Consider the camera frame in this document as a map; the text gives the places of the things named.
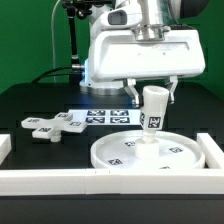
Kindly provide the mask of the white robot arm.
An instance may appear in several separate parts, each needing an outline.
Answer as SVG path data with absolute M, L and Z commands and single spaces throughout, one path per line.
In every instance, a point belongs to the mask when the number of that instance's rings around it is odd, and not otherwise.
M 81 89 L 101 95 L 126 91 L 140 106 L 136 82 L 164 79 L 173 100 L 180 77 L 205 69 L 198 31 L 177 21 L 199 15 L 209 1 L 112 0 L 112 8 L 94 6 Z

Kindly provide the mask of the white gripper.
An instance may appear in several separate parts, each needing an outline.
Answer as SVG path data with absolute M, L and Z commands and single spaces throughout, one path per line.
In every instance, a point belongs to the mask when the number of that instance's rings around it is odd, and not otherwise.
M 131 30 L 104 31 L 92 42 L 88 76 L 94 82 L 122 80 L 132 106 L 140 106 L 136 80 L 165 79 L 169 103 L 175 102 L 178 78 L 201 74 L 205 60 L 196 30 L 171 30 L 162 41 L 137 41 Z

